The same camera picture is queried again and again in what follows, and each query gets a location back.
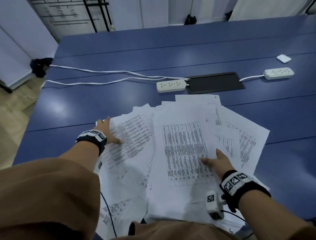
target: person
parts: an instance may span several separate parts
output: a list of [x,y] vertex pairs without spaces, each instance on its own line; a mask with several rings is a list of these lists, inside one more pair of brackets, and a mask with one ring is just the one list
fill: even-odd
[[[99,120],[106,143],[123,143]],[[227,156],[201,158],[219,178],[235,172]],[[100,154],[90,141],[79,141],[57,158],[30,161],[0,171],[0,239],[92,239],[99,218],[100,182],[93,173]],[[316,239],[316,228],[290,213],[259,190],[245,192],[238,209],[259,240]],[[211,224],[185,221],[131,224],[134,236],[121,239],[235,240],[235,235]]]

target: hand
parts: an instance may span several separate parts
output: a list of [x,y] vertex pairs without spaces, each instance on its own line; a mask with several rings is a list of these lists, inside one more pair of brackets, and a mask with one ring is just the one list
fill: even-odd
[[104,135],[106,136],[106,145],[110,143],[123,144],[123,140],[114,137],[113,134],[110,132],[110,119],[110,117],[107,117],[107,119],[105,119],[104,121],[99,119],[97,121],[97,125],[93,129],[102,131],[104,133]]
[[202,163],[209,165],[212,170],[217,174],[217,176],[222,179],[224,174],[229,170],[235,170],[230,163],[228,157],[222,153],[221,150],[216,149],[217,159],[209,159],[206,157],[201,157]]

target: tile floor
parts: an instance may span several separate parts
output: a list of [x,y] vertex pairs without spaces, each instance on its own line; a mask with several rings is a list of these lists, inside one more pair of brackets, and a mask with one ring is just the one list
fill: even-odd
[[[37,97],[44,80],[30,79],[15,93]],[[0,88],[0,169],[12,165],[36,101],[37,98],[8,94]]]

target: brown shirt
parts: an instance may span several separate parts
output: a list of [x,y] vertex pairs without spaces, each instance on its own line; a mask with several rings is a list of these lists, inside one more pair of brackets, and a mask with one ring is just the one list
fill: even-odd
[[[92,239],[100,210],[99,177],[60,158],[41,159],[0,171],[0,239]],[[237,240],[209,224],[191,222],[135,223],[132,240]],[[316,239],[316,228],[294,236]]]

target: electrical outlet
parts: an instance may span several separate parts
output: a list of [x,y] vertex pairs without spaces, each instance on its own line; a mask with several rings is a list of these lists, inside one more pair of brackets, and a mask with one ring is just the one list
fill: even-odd
[[264,77],[268,80],[289,78],[294,75],[294,72],[289,67],[267,69],[263,72]]
[[171,80],[157,82],[157,91],[162,92],[176,92],[183,91],[186,88],[186,82],[184,80]]

